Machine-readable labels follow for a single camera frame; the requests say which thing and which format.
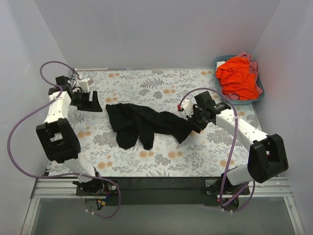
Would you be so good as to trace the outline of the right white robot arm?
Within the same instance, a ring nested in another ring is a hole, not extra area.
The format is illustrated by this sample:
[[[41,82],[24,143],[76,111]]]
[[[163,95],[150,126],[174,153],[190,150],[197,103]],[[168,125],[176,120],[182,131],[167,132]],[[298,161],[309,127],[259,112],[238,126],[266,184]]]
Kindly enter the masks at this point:
[[[225,102],[216,103],[208,91],[196,95],[195,101],[185,99],[180,105],[189,122],[201,130],[212,123],[232,134],[249,151],[247,164],[222,174],[221,179],[206,187],[208,192],[233,192],[246,183],[263,183],[288,170],[280,135],[269,135],[239,119],[231,106]]]

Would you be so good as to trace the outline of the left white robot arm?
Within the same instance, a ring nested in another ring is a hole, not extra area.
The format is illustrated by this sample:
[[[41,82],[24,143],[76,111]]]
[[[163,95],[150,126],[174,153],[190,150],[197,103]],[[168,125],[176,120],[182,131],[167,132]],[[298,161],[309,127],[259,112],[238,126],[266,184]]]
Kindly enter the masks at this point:
[[[84,79],[77,91],[69,84],[66,76],[56,77],[56,86],[49,89],[50,105],[47,117],[43,124],[36,127],[36,133],[47,158],[59,164],[64,164],[71,172],[77,173],[77,182],[81,190],[93,195],[100,195],[104,191],[104,183],[99,180],[99,172],[80,156],[81,146],[78,137],[72,129],[67,117],[70,106],[78,111],[103,112],[97,97],[97,92],[89,91],[91,79]]]

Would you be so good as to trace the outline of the black t-shirt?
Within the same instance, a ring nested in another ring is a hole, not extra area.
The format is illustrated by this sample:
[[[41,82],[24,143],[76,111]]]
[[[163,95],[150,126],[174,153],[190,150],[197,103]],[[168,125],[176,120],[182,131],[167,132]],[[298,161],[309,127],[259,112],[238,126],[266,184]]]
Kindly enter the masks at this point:
[[[193,128],[187,120],[167,111],[130,103],[106,105],[110,124],[119,147],[129,149],[140,141],[145,150],[153,148],[155,133],[173,136],[182,143]]]

